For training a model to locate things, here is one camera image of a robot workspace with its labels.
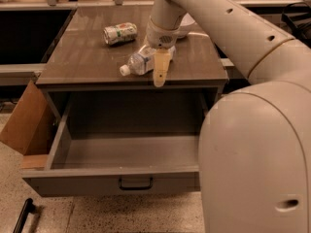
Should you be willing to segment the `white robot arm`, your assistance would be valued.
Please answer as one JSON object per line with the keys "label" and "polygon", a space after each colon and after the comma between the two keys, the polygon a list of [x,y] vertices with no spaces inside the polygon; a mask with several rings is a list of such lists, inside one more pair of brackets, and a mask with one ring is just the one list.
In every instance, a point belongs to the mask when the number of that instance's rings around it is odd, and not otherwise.
{"label": "white robot arm", "polygon": [[174,45],[185,14],[250,83],[200,130],[206,233],[311,233],[310,49],[232,0],[155,0],[151,46]]}

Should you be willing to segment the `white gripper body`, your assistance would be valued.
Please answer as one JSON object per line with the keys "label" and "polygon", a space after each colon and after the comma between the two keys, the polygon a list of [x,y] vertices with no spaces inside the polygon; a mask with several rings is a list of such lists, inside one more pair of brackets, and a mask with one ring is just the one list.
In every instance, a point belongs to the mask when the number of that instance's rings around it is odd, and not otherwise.
{"label": "white gripper body", "polygon": [[146,28],[146,40],[153,49],[170,49],[176,44],[179,20],[165,20],[162,23],[149,18]]}

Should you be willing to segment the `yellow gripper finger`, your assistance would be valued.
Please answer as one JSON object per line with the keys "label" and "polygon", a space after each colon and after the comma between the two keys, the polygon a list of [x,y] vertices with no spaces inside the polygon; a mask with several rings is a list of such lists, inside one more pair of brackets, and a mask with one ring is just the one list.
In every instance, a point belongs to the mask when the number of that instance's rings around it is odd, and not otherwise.
{"label": "yellow gripper finger", "polygon": [[155,87],[162,87],[165,84],[167,72],[170,64],[170,53],[166,49],[158,49],[155,52],[155,67],[153,80]]}

